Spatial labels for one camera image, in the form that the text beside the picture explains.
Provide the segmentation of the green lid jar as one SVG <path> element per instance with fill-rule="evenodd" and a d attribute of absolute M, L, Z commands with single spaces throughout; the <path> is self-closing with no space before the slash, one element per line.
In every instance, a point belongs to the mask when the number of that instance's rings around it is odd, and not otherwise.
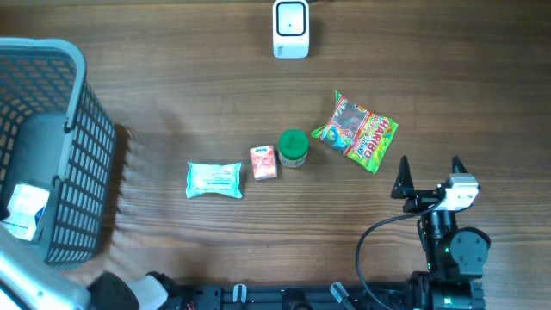
<path fill-rule="evenodd" d="M 309 150 L 307 135 L 299 129 L 285 131 L 279 139 L 279 159 L 284 166 L 296 168 L 303 165 Z"/>

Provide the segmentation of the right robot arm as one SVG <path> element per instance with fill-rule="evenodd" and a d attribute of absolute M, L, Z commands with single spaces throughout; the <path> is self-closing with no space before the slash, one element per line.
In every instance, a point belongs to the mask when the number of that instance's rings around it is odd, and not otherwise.
<path fill-rule="evenodd" d="M 458 157 L 452 171 L 433 190 L 415 189 L 406 156 L 391 197 L 405 202 L 403 212 L 416 218 L 427 270 L 415 271 L 407 281 L 406 304 L 410 309 L 483 309 L 483 266 L 491 240 L 478 228 L 457 226 L 456 215 L 474 205 L 480 192 L 476 178 Z"/>

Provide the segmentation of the teal wet wipes pack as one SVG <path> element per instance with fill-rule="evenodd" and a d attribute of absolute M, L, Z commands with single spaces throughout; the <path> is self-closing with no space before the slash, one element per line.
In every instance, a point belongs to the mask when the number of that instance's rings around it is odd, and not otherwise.
<path fill-rule="evenodd" d="M 220 194 L 232 198 L 243 197 L 240 187 L 241 163 L 197 164 L 189 162 L 186 196 Z"/>

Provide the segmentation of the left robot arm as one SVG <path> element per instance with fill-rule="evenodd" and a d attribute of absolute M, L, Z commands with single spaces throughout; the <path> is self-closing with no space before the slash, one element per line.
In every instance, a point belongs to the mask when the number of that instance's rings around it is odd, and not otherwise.
<path fill-rule="evenodd" d="M 105 272 L 89 286 L 47 267 L 19 239 L 1 229 L 1 290 L 22 309 L 160 309 L 170 298 L 153 275 L 124 282 Z"/>

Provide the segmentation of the Haribo gummy candy bag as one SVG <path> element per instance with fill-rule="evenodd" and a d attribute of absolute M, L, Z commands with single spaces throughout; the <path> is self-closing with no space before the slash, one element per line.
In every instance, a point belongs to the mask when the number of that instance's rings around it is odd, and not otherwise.
<path fill-rule="evenodd" d="M 393 119 L 353 103 L 336 90 L 331 117 L 311 135 L 375 174 L 398 127 Z"/>

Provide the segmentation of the small red tissue pack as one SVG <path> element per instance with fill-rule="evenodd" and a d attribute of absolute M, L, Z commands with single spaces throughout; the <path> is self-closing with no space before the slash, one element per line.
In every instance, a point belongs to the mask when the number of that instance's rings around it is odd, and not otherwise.
<path fill-rule="evenodd" d="M 250 149 L 253 176 L 256 180 L 277 178 L 276 155 L 273 146 Z"/>

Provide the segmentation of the white cardboard box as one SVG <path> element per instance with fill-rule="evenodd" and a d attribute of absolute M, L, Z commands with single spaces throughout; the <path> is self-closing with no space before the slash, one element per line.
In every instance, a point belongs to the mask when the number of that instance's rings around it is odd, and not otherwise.
<path fill-rule="evenodd" d="M 9 200 L 9 216 L 2 220 L 3 227 L 18 239 L 32 241 L 49 195 L 46 189 L 25 183 L 17 184 Z"/>

